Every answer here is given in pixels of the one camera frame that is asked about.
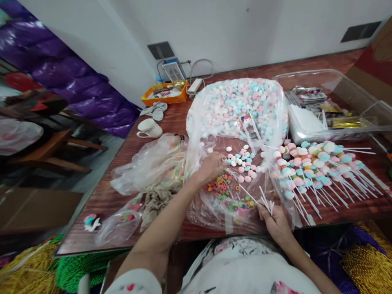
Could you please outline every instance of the wooden chair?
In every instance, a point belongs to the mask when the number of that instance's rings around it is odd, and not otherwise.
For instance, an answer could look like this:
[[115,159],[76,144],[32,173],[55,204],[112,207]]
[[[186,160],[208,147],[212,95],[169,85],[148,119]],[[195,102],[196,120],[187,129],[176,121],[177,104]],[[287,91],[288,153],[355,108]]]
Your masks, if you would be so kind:
[[56,158],[53,156],[53,154],[61,149],[73,152],[82,152],[81,149],[78,149],[74,145],[95,148],[98,150],[107,150],[107,147],[76,139],[72,137],[72,133],[72,130],[56,132],[53,134],[52,138],[40,148],[34,150],[26,156],[14,158],[7,164],[22,164],[33,167],[40,167],[57,172],[59,174],[68,174],[67,169],[77,172],[89,173],[91,172],[90,168]]

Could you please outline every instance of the power strip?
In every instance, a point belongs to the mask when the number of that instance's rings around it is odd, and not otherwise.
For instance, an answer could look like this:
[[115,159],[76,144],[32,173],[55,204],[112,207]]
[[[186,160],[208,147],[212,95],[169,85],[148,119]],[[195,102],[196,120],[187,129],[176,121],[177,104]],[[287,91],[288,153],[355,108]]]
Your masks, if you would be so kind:
[[195,95],[197,90],[200,88],[202,82],[203,82],[202,79],[195,79],[193,84],[188,89],[188,94]]

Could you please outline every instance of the floral shirt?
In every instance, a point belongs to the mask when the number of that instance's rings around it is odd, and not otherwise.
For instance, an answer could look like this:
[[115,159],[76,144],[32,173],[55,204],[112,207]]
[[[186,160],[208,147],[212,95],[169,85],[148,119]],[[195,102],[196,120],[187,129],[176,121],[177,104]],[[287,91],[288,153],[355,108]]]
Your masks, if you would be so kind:
[[[131,270],[105,294],[161,294],[147,269]],[[289,265],[271,243],[255,237],[212,240],[183,278],[180,294],[319,294],[313,282]]]

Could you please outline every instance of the orange tray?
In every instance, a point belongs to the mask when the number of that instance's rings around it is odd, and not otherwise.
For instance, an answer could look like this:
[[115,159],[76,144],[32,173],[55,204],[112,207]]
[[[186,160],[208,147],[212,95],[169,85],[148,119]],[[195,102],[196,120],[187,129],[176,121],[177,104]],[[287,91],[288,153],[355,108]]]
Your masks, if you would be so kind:
[[173,83],[167,83],[167,84],[161,84],[161,85],[153,85],[151,86],[151,88],[148,89],[147,92],[144,93],[144,95],[142,96],[142,102],[146,105],[146,106],[153,106],[154,102],[165,102],[167,104],[172,104],[172,103],[181,103],[181,102],[185,102],[188,98],[188,94],[186,91],[186,87],[189,86],[189,83],[187,81],[187,83],[185,84],[185,86],[183,87],[183,90],[181,91],[181,94],[178,96],[174,96],[174,97],[160,97],[160,98],[152,98],[152,99],[148,99],[148,97],[150,97],[151,93],[153,93],[155,90],[158,89],[162,89],[162,88],[167,88],[167,86],[169,85],[173,85]]

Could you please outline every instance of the wall socket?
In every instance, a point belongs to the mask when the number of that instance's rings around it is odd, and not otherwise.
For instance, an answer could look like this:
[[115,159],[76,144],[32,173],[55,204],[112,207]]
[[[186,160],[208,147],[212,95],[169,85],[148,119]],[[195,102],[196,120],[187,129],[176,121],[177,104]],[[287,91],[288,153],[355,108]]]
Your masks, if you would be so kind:
[[147,47],[148,49],[150,49],[151,54],[154,56],[156,60],[174,57],[173,50],[170,47],[168,41],[156,43],[156,44],[150,44],[147,45]]
[[381,21],[379,22],[370,22],[367,24],[361,24],[354,27],[349,27],[346,33],[343,36],[343,39],[340,43],[359,40],[359,39],[366,39],[370,38],[376,29],[379,27]]

